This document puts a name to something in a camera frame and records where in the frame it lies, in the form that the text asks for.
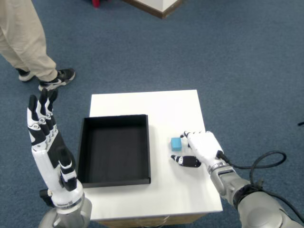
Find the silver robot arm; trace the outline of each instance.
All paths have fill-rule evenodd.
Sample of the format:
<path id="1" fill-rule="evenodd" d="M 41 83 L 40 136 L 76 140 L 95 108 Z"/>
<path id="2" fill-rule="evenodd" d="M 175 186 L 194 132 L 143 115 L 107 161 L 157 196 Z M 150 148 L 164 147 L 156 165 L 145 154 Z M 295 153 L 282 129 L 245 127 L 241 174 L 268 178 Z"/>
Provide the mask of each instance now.
<path id="1" fill-rule="evenodd" d="M 242 228 L 304 228 L 291 220 L 273 197 L 252 186 L 217 157 L 223 150 L 213 133 L 185 132 L 184 136 L 197 159 L 205 164 L 221 197 L 238 210 Z"/>

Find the leg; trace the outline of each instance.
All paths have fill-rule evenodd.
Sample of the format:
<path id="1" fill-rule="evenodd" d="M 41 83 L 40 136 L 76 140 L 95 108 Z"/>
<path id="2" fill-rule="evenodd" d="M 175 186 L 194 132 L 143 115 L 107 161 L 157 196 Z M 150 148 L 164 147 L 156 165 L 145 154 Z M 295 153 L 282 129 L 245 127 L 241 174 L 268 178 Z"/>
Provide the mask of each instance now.
<path id="1" fill-rule="evenodd" d="M 14 67 L 24 71 L 29 71 L 28 67 L 22 62 L 16 52 L 8 44 L 0 28 L 0 54 Z"/>
<path id="2" fill-rule="evenodd" d="M 1 0 L 0 27 L 9 46 L 27 66 L 25 70 L 42 81 L 57 77 L 56 64 L 46 54 L 45 34 L 31 0 Z"/>

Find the black tray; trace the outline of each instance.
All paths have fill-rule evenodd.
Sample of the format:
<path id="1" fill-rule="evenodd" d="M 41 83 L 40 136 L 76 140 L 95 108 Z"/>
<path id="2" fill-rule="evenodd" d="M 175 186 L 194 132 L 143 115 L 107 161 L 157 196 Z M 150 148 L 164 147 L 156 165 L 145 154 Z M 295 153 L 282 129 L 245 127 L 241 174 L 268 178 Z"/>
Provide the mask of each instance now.
<path id="1" fill-rule="evenodd" d="M 85 188 L 151 183 L 148 116 L 85 118 L 76 170 Z"/>

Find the blue block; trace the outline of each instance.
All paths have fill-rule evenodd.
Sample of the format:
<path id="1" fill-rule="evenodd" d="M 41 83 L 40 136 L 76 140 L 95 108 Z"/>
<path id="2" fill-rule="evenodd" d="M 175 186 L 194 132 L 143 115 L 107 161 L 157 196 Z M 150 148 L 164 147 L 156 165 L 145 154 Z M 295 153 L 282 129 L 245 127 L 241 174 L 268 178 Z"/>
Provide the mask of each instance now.
<path id="1" fill-rule="evenodd" d="M 181 138 L 171 138 L 172 151 L 181 151 Z"/>

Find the shoe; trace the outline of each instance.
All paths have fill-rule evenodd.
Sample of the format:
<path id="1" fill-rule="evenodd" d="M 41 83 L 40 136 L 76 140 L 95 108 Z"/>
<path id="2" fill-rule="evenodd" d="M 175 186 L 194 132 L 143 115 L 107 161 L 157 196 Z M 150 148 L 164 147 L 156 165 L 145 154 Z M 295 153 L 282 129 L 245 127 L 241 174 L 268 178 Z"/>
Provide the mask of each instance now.
<path id="1" fill-rule="evenodd" d="M 38 89 L 42 91 L 44 88 L 47 90 L 56 89 L 59 86 L 65 86 L 66 84 L 70 83 L 75 77 L 75 70 L 73 69 L 64 69 L 58 70 L 57 77 L 50 81 L 40 81 L 40 85 Z"/>
<path id="2" fill-rule="evenodd" d="M 24 71 L 19 68 L 16 68 L 16 70 L 18 70 L 18 72 L 19 72 L 19 80 L 21 82 L 28 82 L 35 76 L 30 71 Z"/>

